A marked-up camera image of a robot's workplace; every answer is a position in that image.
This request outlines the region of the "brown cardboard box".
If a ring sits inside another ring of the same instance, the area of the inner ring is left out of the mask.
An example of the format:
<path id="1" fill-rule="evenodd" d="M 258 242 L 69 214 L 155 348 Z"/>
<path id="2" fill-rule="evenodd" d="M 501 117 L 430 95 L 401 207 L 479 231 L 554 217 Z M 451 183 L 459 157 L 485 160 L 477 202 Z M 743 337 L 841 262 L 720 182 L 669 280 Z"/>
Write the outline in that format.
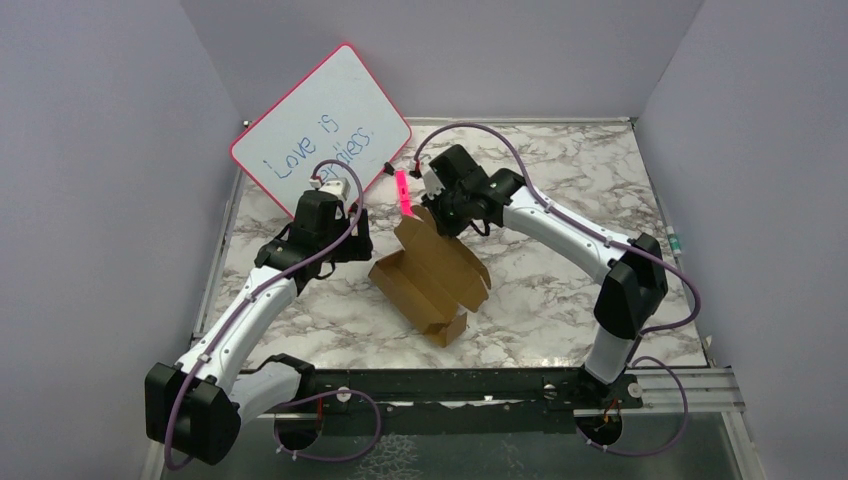
<path id="1" fill-rule="evenodd" d="M 411 211 L 394 229 L 401 249 L 377 260 L 369 278 L 422 336 L 445 348 L 489 298 L 491 277 L 459 239 L 439 235 L 426 208 Z"/>

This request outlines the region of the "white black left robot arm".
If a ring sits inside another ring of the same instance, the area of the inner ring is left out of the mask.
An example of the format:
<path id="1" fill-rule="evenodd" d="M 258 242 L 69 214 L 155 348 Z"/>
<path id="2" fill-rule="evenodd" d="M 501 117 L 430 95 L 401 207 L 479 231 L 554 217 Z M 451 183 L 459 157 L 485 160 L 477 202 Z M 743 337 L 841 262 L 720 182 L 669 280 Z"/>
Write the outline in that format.
<path id="1" fill-rule="evenodd" d="M 270 324 L 312 280 L 325 278 L 325 265 L 368 261 L 373 243 L 368 212 L 345 206 L 343 194 L 307 190 L 294 219 L 257 252 L 245 285 L 223 316 L 174 364 L 155 364 L 144 381 L 149 439 L 164 447 L 170 470 L 176 461 L 219 463 L 243 425 L 284 404 L 306 408 L 314 397 L 314 366 L 286 354 L 257 369 L 242 368 Z"/>

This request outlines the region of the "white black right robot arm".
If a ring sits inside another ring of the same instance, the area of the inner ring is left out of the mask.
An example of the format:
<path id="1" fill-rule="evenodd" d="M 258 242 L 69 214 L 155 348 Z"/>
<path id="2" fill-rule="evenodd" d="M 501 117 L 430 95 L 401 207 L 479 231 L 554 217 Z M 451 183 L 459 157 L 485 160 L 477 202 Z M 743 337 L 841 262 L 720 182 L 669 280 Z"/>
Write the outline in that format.
<path id="1" fill-rule="evenodd" d="M 545 245 L 599 285 L 593 310 L 599 329 L 577 393 L 592 407 L 612 399 L 638 334 L 668 293 L 658 241 L 646 233 L 632 239 L 567 214 L 515 171 L 487 174 L 460 145 L 431 160 L 423 179 L 422 204 L 440 235 L 456 237 L 481 222 L 478 232 L 486 236 L 496 225 Z"/>

